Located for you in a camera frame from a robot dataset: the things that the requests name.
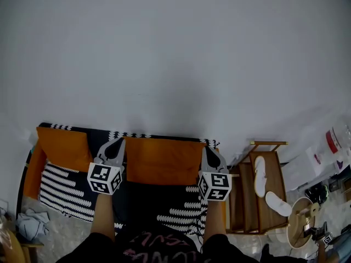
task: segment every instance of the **black shoe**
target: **black shoe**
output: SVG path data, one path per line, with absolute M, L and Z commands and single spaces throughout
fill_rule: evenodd
M 305 190 L 305 195 L 308 197 L 313 203 L 319 203 L 322 205 L 329 196 L 328 186 L 325 184 L 318 183 L 311 188 Z
M 269 254 L 269 244 L 266 243 L 262 249 L 262 255 L 261 255 L 261 259 L 259 262 L 269 262 L 269 258 L 271 257 L 271 255 Z

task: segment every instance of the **black and white patterned blanket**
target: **black and white patterned blanket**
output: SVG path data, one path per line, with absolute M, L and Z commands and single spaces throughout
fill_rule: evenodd
M 216 146 L 214 140 L 188 139 L 169 136 L 155 136 L 135 133 L 120 133 L 96 129 L 76 128 L 65 125 L 42 123 L 40 127 L 60 128 L 87 133 L 88 144 L 93 157 L 100 146 L 109 140 L 122 136 L 136 138 L 173 139 L 205 142 Z M 186 235 L 203 236 L 207 202 L 194 186 L 162 186 L 137 184 L 126 181 L 113 195 L 115 232 L 124 224 L 157 221 Z M 68 216 L 92 222 L 97 194 L 92 192 L 87 173 L 66 169 L 47 163 L 42 173 L 39 200 L 46 206 Z

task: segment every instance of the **orange cushion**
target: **orange cushion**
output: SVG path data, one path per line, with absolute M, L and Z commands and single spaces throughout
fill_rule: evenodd
M 44 170 L 45 164 L 46 155 L 38 141 L 32 153 L 24 181 L 23 194 L 25 196 L 33 199 L 38 198 L 42 171 Z
M 86 133 L 37 128 L 40 144 L 49 161 L 60 167 L 88 172 L 93 161 Z
M 127 180 L 156 185 L 196 184 L 200 142 L 167 139 L 126 139 Z

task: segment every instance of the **white cube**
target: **white cube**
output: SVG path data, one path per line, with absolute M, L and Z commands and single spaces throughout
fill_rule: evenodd
M 121 173 L 119 167 L 90 163 L 88 182 L 94 192 L 112 195 L 122 182 Z
M 323 242 L 324 242 L 326 245 L 328 245 L 333 239 L 334 239 L 333 234 L 330 233 L 328 236 L 326 236 L 326 237 L 323 239 Z
M 225 201 L 231 191 L 231 175 L 199 171 L 201 195 L 208 201 Z

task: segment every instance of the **gray cloth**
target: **gray cloth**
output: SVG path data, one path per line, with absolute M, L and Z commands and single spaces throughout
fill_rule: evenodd
M 20 213 L 16 221 L 20 234 L 28 241 L 35 239 L 38 235 L 46 235 L 49 230 L 46 229 L 46 224 L 50 221 L 48 213 L 36 213 L 32 209 L 26 210 L 25 213 Z

